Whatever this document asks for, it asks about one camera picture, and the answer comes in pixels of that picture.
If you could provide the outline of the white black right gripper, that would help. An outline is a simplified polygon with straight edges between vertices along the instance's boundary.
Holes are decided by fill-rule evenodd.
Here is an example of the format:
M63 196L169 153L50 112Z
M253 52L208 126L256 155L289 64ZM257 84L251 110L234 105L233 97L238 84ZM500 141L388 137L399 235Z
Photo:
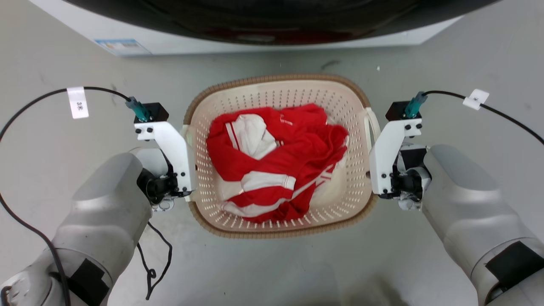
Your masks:
M424 166L428 148L406 142L421 134L422 119L390 121L369 152L372 192L396 200L402 210L420 210L430 174Z

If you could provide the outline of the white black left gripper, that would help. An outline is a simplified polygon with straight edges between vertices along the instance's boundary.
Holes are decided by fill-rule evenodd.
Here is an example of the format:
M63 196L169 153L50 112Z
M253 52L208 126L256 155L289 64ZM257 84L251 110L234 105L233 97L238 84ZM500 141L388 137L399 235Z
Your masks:
M138 140L155 141L158 146L134 152L143 168L138 186L153 211L169 211L175 199L190 196L197 189L195 153L169 122L137 122L134 127Z

